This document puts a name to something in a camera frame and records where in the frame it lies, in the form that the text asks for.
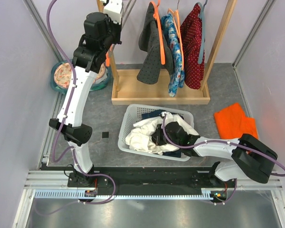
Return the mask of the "white pleated skirt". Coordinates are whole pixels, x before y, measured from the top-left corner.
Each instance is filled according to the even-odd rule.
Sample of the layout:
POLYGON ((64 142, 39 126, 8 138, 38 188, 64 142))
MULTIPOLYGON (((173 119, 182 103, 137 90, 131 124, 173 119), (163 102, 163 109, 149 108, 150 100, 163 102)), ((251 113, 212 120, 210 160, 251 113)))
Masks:
POLYGON ((197 131, 178 114, 164 112, 158 117, 141 120, 125 138, 129 149, 150 154, 180 157, 184 152, 180 146, 193 145, 200 138, 197 131))

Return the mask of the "dark blue denim skirt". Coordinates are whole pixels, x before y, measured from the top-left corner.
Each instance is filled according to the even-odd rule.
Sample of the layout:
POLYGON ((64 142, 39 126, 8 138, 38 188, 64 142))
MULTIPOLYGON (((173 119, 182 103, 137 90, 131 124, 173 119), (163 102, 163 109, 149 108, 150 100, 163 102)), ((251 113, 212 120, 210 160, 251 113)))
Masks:
MULTIPOLYGON (((146 119, 150 119, 150 118, 154 118, 154 117, 159 117, 161 112, 163 112, 163 111, 164 110, 160 109, 160 110, 155 110, 155 111, 152 111, 149 113, 142 114, 142 120, 146 120, 146 119)), ((163 156, 180 158, 181 157, 181 151, 177 150, 176 152, 172 152, 172 151, 163 152, 163 156)))

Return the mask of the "orange hanger of denim skirt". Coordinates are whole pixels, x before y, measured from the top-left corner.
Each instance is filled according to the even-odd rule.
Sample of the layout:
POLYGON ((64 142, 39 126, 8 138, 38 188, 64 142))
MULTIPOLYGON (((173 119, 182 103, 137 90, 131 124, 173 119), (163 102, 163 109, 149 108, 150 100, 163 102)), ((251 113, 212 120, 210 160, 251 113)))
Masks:
POLYGON ((113 45, 110 46, 109 50, 106 53, 106 60, 105 60, 106 67, 110 66, 112 51, 113 51, 113 45))

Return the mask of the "grey dotted skirt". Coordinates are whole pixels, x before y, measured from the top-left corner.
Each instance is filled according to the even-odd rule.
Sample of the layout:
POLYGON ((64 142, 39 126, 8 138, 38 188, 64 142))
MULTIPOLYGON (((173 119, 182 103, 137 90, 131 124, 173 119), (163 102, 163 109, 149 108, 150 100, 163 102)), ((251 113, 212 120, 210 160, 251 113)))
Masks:
POLYGON ((165 53, 165 64, 161 64, 160 37, 157 21, 153 15, 154 6, 150 3, 146 11, 144 26, 138 42, 139 49, 146 52, 147 56, 140 72, 137 75, 137 80, 149 85, 153 85, 158 82, 162 67, 164 67, 170 75, 174 74, 174 62, 171 50, 165 38, 162 38, 165 53))

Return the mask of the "orange hanger of grey skirt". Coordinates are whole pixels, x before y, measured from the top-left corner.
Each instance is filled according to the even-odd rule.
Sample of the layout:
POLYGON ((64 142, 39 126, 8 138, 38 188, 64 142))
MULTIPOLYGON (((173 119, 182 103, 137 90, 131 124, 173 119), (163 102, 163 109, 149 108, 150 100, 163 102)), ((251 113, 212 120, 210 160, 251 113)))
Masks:
POLYGON ((161 20, 160 20, 159 11, 158 11, 158 7, 160 5, 160 2, 161 2, 160 0, 158 0, 157 3, 155 3, 153 0, 150 1, 150 3, 154 7, 153 17, 156 19, 157 28, 158 28, 161 64, 165 65, 165 52, 164 52, 164 44, 163 44, 163 38, 162 38, 161 20))

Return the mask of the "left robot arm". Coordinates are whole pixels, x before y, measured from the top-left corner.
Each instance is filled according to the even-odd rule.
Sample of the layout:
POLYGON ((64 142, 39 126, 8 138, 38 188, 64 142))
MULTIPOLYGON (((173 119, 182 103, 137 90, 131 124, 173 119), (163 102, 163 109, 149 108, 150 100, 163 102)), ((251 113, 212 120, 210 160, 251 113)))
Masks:
POLYGON ((93 12, 84 21, 85 32, 69 64, 71 80, 57 118, 49 126, 64 136, 72 151, 75 169, 83 175, 92 174, 88 141, 92 127, 82 123, 83 110, 93 83, 99 74, 111 45, 120 44, 122 24, 108 14, 93 12))

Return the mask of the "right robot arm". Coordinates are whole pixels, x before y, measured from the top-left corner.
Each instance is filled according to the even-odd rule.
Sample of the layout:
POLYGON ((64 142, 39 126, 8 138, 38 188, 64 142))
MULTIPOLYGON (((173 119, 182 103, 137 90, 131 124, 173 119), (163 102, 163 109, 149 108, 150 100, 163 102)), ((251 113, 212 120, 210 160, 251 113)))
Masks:
POLYGON ((177 122, 167 123, 162 129, 158 124, 151 135, 152 142, 158 146, 173 142, 177 150, 167 154, 179 157, 217 157, 225 162, 215 162, 211 177, 219 181, 229 181, 247 176, 253 181, 265 184, 272 173, 278 155, 254 136, 244 133, 240 138, 213 140, 187 133, 177 122))

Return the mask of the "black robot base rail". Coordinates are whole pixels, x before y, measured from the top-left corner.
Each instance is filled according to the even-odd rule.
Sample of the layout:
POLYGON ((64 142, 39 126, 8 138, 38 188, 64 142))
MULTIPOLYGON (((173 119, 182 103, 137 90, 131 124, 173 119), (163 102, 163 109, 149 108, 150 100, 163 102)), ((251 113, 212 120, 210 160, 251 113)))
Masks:
POLYGON ((74 167, 68 175, 68 187, 111 187, 113 178, 116 187, 125 185, 177 185, 201 188, 233 188, 235 179, 222 181, 215 177, 214 169, 218 163, 212 167, 96 167, 92 168, 89 174, 96 174, 96 177, 85 176, 76 171, 74 167))

